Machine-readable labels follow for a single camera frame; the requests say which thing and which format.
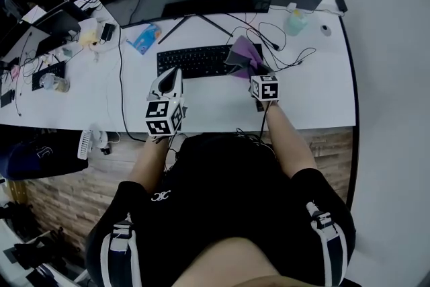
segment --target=blue packet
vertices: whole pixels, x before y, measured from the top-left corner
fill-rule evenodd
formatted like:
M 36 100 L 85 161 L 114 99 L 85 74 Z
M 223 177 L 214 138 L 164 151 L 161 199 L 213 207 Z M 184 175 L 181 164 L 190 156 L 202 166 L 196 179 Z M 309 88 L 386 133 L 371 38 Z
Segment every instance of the blue packet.
M 134 42 L 127 40 L 129 44 L 131 44 L 135 49 L 141 53 L 141 55 L 145 54 L 145 52 L 153 45 L 153 43 L 157 40 L 157 38 L 161 35 L 161 30 L 155 24 L 150 24 L 142 33 L 137 37 Z

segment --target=black t-shirt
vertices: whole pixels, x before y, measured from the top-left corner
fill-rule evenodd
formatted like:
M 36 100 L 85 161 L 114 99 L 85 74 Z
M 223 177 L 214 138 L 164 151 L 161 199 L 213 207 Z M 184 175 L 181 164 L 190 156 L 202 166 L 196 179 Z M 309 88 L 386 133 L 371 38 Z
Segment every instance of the black t-shirt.
M 120 184 L 89 235 L 87 269 L 103 286 L 101 242 L 130 213 L 143 286 L 171 286 L 207 246 L 229 237 L 254 242 L 281 275 L 324 284 L 308 202 L 342 227 L 349 259 L 355 243 L 351 215 L 319 171 L 305 169 L 289 179 L 268 146 L 231 135 L 193 137 L 153 195 L 140 184 Z

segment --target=black and white marker cube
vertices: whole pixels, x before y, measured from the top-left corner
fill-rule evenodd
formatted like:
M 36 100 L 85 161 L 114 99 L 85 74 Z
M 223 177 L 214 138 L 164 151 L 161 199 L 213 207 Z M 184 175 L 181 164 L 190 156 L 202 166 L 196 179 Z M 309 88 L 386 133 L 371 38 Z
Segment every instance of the black and white marker cube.
M 151 136 L 174 135 L 183 120 L 181 100 L 149 101 L 145 120 Z
M 275 75 L 253 75 L 251 93 L 259 101 L 278 101 L 280 99 L 279 81 Z

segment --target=forearm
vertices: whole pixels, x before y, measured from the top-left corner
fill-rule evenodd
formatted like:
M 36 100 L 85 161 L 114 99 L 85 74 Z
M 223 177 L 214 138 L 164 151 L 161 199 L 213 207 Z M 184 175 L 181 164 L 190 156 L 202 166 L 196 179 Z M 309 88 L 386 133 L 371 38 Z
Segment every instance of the forearm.
M 168 149 L 168 139 L 157 144 L 149 138 L 127 180 L 141 184 L 149 194 L 152 194 L 163 174 Z
M 291 178 L 300 170 L 309 167 L 316 169 L 315 159 L 308 145 L 277 104 L 269 107 L 266 119 L 282 171 Z

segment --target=black keyboard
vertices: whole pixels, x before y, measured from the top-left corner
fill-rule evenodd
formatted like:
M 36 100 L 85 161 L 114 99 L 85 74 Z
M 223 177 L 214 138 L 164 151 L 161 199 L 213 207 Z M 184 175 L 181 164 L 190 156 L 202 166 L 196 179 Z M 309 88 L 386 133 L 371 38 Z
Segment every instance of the black keyboard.
M 260 56 L 263 56 L 261 44 L 254 44 Z M 180 67 L 185 79 L 228 75 L 233 66 L 224 64 L 232 44 L 170 50 L 157 54 L 158 76 L 172 67 Z
M 55 65 L 46 67 L 45 69 L 34 73 L 32 77 L 32 91 L 43 88 L 43 86 L 40 86 L 39 81 L 40 78 L 42 78 L 42 75 L 45 75 L 47 73 L 52 73 L 57 77 L 64 78 L 66 75 L 66 62 L 61 61 L 60 63 L 56 63 Z

